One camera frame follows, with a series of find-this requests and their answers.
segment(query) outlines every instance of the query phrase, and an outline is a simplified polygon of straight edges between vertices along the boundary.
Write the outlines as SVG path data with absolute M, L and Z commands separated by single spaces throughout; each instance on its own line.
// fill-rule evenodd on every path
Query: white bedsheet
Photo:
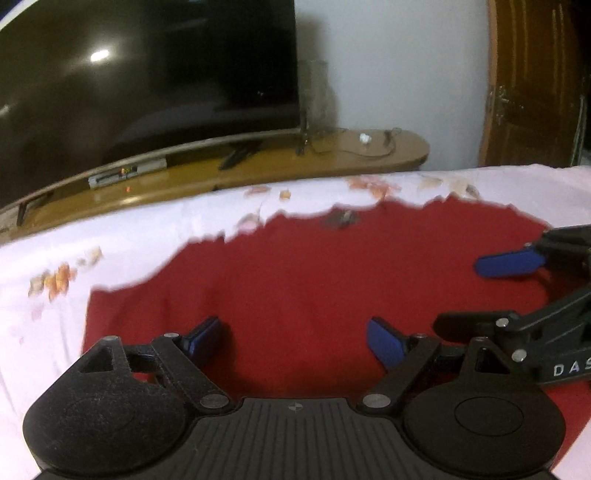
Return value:
M 365 180 L 376 182 L 377 196 L 383 192 L 380 182 L 386 181 L 392 197 L 417 206 L 453 191 L 472 201 L 481 197 L 486 202 L 512 204 L 554 227 L 591 223 L 591 167 L 500 167 L 399 173 Z M 0 248 L 0 465 L 7 479 L 29 480 L 38 473 L 22 438 L 22 418 L 80 355 L 92 287 L 118 288 L 141 282 L 188 240 L 221 232 L 230 240 L 279 210 L 307 216 L 335 204 L 368 207 L 377 201 L 370 190 L 351 189 L 346 179 L 268 187 L 259 193 L 245 187 L 139 207 Z M 91 266 L 98 249 L 103 258 Z M 64 262 L 77 268 L 66 296 L 59 295 L 53 302 L 47 290 L 28 296 L 32 278 L 45 270 L 52 273 Z M 564 480 L 591 480 L 590 450 L 591 424 L 555 474 Z

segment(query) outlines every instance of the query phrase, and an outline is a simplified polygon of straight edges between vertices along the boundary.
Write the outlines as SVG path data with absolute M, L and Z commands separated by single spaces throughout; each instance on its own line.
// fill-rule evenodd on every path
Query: television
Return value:
M 300 125 L 293 0 L 25 0 L 0 20 L 0 212 Z

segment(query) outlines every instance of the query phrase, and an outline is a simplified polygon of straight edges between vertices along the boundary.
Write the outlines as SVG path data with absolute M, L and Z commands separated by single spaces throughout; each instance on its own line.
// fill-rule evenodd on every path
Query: metal rivet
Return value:
M 230 403 L 230 400 L 225 395 L 220 395 L 219 393 L 211 393 L 209 395 L 205 395 L 199 403 L 205 408 L 211 408 L 212 410 L 216 408 L 225 407 Z
M 522 348 L 520 348 L 519 350 L 515 350 L 515 352 L 513 352 L 513 355 L 511 355 L 511 358 L 513 359 L 514 362 L 517 362 L 518 364 L 520 364 L 523 360 L 525 360 L 526 356 L 527 356 L 527 352 L 525 350 L 523 350 Z
M 363 397 L 363 404 L 369 408 L 385 408 L 391 403 L 392 401 L 381 393 L 370 393 Z

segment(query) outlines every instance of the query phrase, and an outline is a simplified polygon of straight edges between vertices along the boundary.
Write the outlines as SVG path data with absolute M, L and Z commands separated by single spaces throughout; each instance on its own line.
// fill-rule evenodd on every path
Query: ribbed surface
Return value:
M 129 480 L 449 479 L 403 442 L 387 419 L 344 399 L 246 399 L 235 413 L 203 418 L 188 442 Z

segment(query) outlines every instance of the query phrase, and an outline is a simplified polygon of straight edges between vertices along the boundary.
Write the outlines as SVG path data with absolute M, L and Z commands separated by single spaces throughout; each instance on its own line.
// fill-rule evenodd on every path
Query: wooden tv stand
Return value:
M 383 131 L 374 131 L 376 135 Z M 87 182 L 56 190 L 45 203 L 31 205 L 21 227 L 11 227 L 0 235 L 0 244 L 67 222 L 113 212 L 128 207 L 189 197 L 213 190 L 275 181 L 318 177 L 354 176 L 417 170 L 426 161 L 429 146 L 419 135 L 401 131 L 391 154 L 366 158 L 341 151 L 359 148 L 359 132 L 341 132 L 314 142 L 315 153 L 306 148 L 297 154 L 297 144 L 269 140 L 262 150 L 230 170 L 219 171 L 229 147 L 179 153 L 168 157 L 166 170 L 90 190 Z M 379 154 L 369 149 L 368 154 Z

